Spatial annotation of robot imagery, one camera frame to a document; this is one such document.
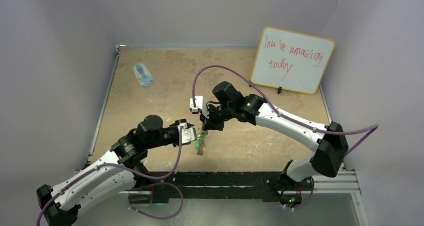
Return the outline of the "metal disc with keyrings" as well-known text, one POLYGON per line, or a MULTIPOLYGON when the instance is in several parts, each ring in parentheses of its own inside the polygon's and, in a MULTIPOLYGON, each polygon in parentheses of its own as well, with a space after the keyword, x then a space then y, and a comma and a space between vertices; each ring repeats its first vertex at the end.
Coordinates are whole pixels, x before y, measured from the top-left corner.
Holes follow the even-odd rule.
POLYGON ((206 146, 205 139, 208 136, 208 131, 204 130, 204 125, 199 128, 199 132, 197 134, 197 140, 195 142, 196 154, 202 156, 204 154, 204 148, 206 146))

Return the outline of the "green tag key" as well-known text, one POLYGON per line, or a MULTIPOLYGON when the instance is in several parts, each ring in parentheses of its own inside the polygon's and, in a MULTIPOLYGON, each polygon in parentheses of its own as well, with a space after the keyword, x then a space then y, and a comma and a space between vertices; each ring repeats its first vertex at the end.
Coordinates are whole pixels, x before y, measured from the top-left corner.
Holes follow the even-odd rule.
POLYGON ((195 149, 197 151, 202 150, 203 146, 204 146, 204 139, 203 138, 197 139, 195 142, 195 149))

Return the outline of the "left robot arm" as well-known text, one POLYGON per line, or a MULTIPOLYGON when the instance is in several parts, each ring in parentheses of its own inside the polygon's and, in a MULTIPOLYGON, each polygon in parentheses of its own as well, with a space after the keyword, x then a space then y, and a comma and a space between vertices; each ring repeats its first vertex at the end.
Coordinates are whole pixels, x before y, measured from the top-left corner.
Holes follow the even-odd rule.
POLYGON ((72 225, 78 212, 94 206, 107 197, 126 190, 150 189, 164 184, 171 176, 181 157, 182 146, 197 140, 194 125, 186 119, 175 121, 169 127, 157 115, 149 115, 137 128, 121 137, 97 161, 70 179, 49 186, 44 184, 36 190, 40 213, 48 225, 72 225), (142 163, 148 150, 172 145, 178 148, 174 167, 165 175, 151 175, 142 163))

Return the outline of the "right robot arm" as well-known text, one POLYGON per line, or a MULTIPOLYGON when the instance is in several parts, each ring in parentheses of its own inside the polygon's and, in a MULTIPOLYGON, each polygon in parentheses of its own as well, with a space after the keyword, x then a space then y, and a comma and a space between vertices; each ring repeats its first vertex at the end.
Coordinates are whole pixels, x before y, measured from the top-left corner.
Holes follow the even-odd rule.
POLYGON ((308 121, 277 108, 264 97, 244 96, 227 81, 215 86, 212 93, 218 100, 216 106, 205 101, 203 96, 192 96, 189 100, 190 111, 199 114, 205 131, 222 131, 226 121, 236 119, 282 133, 311 151, 309 156, 287 163, 280 179, 284 188, 293 189, 313 175, 337 176, 348 150, 340 124, 308 121))

